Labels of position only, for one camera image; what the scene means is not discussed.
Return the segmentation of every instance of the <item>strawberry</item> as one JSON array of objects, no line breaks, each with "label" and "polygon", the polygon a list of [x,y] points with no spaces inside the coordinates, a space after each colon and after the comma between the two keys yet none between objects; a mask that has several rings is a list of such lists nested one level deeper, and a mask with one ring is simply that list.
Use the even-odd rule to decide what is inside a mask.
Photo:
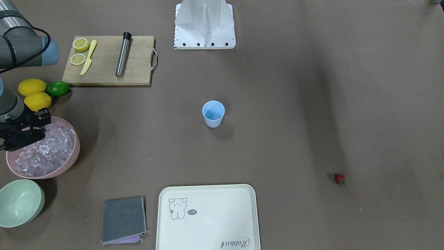
[{"label": "strawberry", "polygon": [[334,175],[334,180],[336,182],[336,184],[342,185],[345,183],[345,177],[343,175],[340,174],[335,174]]}]

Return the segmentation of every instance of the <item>green bowl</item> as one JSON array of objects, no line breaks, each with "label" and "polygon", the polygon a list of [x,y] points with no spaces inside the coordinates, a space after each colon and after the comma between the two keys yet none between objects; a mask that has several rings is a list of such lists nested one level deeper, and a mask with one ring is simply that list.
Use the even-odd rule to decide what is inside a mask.
[{"label": "green bowl", "polygon": [[15,227],[34,219],[42,210],[45,194],[37,183],[22,179],[0,190],[0,226]]}]

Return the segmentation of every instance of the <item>white tray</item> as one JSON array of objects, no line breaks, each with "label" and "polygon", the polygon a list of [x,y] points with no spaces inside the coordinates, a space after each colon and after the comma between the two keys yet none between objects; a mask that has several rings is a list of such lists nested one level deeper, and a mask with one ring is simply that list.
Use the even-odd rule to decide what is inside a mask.
[{"label": "white tray", "polygon": [[167,187],[156,250],[260,250],[256,193],[247,184]]}]

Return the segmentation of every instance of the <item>white metal stand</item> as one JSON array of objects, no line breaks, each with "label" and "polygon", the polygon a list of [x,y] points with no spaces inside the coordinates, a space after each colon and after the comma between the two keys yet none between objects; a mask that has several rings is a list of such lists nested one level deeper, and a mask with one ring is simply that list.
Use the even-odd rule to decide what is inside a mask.
[{"label": "white metal stand", "polygon": [[236,46],[233,6],[225,0],[183,0],[176,5],[175,49]]}]

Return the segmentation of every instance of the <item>yellow knife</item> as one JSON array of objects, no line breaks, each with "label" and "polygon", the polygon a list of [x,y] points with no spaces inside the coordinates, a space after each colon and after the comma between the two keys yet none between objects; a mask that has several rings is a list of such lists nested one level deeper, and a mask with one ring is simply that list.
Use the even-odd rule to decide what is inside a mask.
[{"label": "yellow knife", "polygon": [[89,44],[89,51],[88,51],[88,56],[86,57],[86,61],[85,61],[85,65],[83,66],[82,72],[80,72],[80,75],[83,76],[86,71],[88,71],[89,66],[91,66],[91,56],[94,52],[94,49],[97,45],[97,40],[92,40],[91,43]]}]

